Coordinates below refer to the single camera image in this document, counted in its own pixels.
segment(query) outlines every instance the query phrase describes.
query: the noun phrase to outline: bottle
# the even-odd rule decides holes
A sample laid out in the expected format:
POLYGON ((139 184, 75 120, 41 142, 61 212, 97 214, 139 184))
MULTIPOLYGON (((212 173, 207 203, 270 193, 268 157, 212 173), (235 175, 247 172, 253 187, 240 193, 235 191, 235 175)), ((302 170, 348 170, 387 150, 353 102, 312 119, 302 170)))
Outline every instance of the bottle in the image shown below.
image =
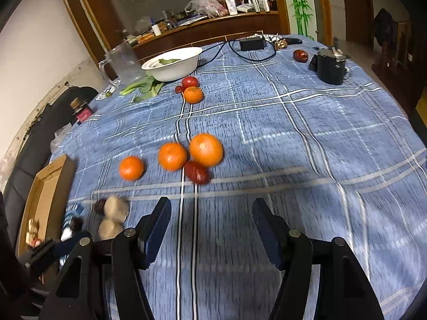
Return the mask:
POLYGON ((93 110, 90 109, 87 102, 79 97, 71 101, 70 107, 74 110, 73 115, 76 117, 77 124, 79 125, 93 114, 93 110))

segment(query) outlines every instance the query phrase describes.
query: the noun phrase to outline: bowl rim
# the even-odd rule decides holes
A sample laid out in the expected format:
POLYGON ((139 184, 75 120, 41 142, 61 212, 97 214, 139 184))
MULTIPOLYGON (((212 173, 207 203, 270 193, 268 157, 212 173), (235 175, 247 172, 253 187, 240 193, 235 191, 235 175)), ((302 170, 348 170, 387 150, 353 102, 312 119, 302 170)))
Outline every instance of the bowl rim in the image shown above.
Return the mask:
POLYGON ((192 58, 194 58, 194 57, 196 57, 196 56, 199 56, 199 55, 201 54, 201 52, 203 52, 203 49, 202 49, 202 48, 200 48, 200 47, 184 47, 184 48, 172 49, 172 50, 167 51, 167 52, 165 52, 165 53, 159 54, 159 55, 157 55, 157 56, 153 57, 152 59, 147 60, 146 62, 144 62, 144 63, 141 65, 141 68, 142 68, 143 70, 145 70, 145 71, 152 71, 152 70, 162 69, 162 68, 164 68, 164 67, 166 67, 166 66, 176 65, 176 64, 178 64, 178 63, 180 63, 180 62, 182 62, 182 61, 186 61, 186 60, 192 59, 192 58), (169 53, 169 52, 171 52, 171 51, 175 51, 175 50, 179 50, 179 49, 189 49, 189 48, 195 48, 195 49, 197 49, 197 54, 193 55, 192 57, 188 57, 187 59, 181 59, 181 60, 175 61, 174 63, 169 63, 169 64, 167 64, 167 65, 161 65, 161 66, 156 66, 156 67, 145 67, 146 65, 150 64, 152 61, 155 61, 155 60, 157 60, 158 58, 160 58, 160 59, 161 59, 161 57, 162 57, 162 56, 164 56, 165 54, 167 54, 167 53, 169 53))

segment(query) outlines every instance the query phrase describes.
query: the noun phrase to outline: orange fruit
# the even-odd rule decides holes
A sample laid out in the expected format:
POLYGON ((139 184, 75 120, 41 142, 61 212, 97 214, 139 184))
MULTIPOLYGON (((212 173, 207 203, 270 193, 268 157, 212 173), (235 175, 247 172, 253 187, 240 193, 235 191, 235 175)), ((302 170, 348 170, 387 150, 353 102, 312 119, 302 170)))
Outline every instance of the orange fruit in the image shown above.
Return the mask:
POLYGON ((187 151, 179 143, 166 143, 159 149, 158 158, 166 171, 178 171, 187 161, 187 151))
POLYGON ((191 140, 189 153, 205 167, 214 166, 223 158, 223 145, 209 133, 200 133, 191 140))
POLYGON ((190 86, 185 89, 184 100, 188 103, 198 103, 203 98, 203 91, 197 86, 190 86))
POLYGON ((139 157, 126 157, 120 163, 119 173, 124 180, 135 181, 144 173, 144 163, 139 157))

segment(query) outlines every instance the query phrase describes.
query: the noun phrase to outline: clear plastic jug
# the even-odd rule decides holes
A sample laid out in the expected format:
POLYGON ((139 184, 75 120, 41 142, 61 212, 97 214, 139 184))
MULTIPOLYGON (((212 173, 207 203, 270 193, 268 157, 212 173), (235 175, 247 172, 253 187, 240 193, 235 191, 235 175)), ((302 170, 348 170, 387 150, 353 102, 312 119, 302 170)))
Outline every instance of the clear plastic jug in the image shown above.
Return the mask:
POLYGON ((145 77, 145 71, 141 68, 138 58, 128 42, 119 44, 116 48, 105 54, 105 60, 102 60, 98 67, 102 77, 107 83, 117 86, 105 72, 105 65, 110 64, 114 72, 121 81, 121 85, 127 87, 145 77))

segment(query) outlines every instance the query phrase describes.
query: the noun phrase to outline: white bowl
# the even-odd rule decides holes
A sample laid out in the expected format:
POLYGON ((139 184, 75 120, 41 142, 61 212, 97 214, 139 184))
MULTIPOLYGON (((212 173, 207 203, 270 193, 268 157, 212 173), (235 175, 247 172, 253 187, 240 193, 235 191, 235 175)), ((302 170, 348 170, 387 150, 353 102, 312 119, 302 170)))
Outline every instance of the white bowl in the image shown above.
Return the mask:
POLYGON ((159 82, 172 82, 188 76, 196 70, 199 63, 199 54, 203 51, 200 47, 187 47, 168 51, 146 61, 141 67, 149 71, 159 82), (159 59, 180 59, 168 65, 161 65, 159 59))

